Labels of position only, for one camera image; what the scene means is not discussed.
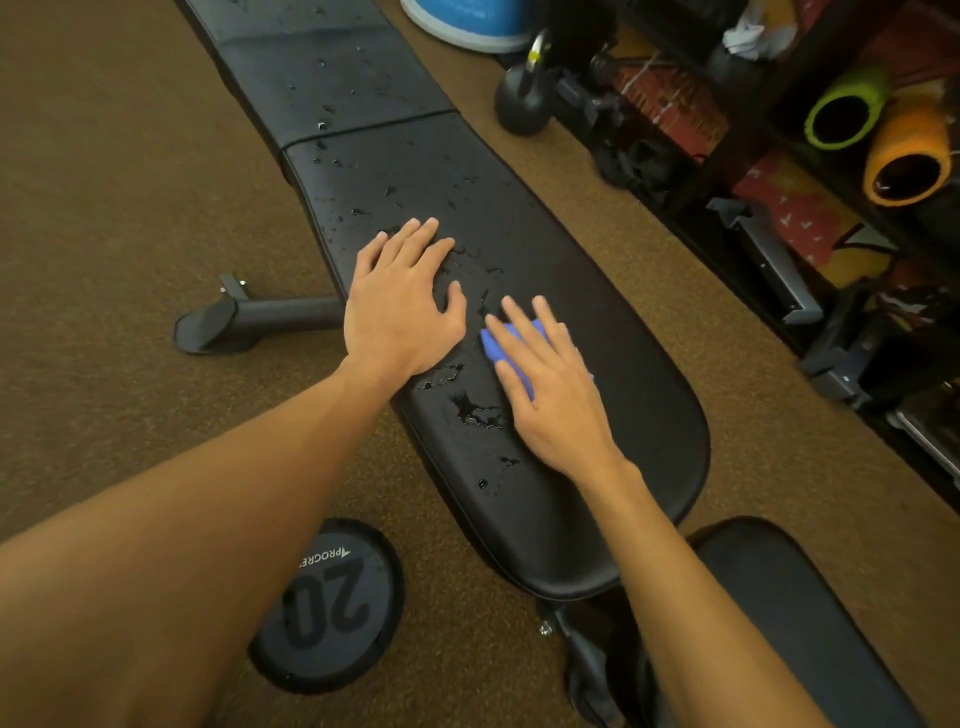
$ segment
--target blue exercise ball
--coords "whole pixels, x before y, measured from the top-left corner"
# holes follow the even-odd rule
[[[451,45],[480,53],[515,53],[530,47],[530,0],[400,0],[417,25]]]

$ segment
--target brown carpet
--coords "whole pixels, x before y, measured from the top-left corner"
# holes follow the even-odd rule
[[[501,71],[391,19],[465,118],[607,271],[690,379],[713,435],[684,530],[758,514],[793,533],[933,725],[960,713],[960,519],[558,125],[507,136]],[[169,344],[222,270],[329,292],[294,193],[174,5],[0,3],[0,537],[328,374],[337,332],[229,358]],[[409,581],[383,661],[297,698],[239,666],[213,724],[574,726],[558,641],[473,554],[385,412],[336,513],[382,528]]]

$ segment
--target hand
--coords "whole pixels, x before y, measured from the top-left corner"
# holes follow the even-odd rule
[[[516,431],[527,447],[551,468],[584,486],[626,460],[613,441],[600,393],[566,325],[557,323],[543,296],[534,299],[534,309],[545,339],[509,297],[503,300],[503,310],[521,338],[495,316],[486,321],[500,348],[530,379],[534,400],[530,401],[523,382],[506,361],[497,362],[496,373],[514,410]]]
[[[446,313],[433,301],[433,279],[453,239],[430,241],[439,223],[411,220],[388,239],[379,233],[357,255],[344,316],[348,360],[395,392],[435,366],[467,333],[467,298],[454,281]]]

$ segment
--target orange foam roller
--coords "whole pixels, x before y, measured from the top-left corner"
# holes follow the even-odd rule
[[[943,186],[950,165],[947,119],[936,100],[900,99],[877,126],[863,191],[877,205],[912,205]]]

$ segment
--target number 20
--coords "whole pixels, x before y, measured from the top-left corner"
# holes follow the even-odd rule
[[[347,605],[350,597],[353,596],[357,582],[360,581],[361,573],[363,573],[363,559],[359,558],[342,561],[324,569],[324,582],[343,578],[340,589],[333,599],[333,607],[330,609],[330,624],[337,632],[355,632],[370,618],[369,604],[361,604],[352,615],[347,614]],[[302,623],[301,605],[308,611],[310,624]],[[324,585],[315,576],[304,573],[290,582],[280,599],[280,608],[283,615],[283,631],[290,646],[295,649],[310,649],[324,639],[326,633]]]

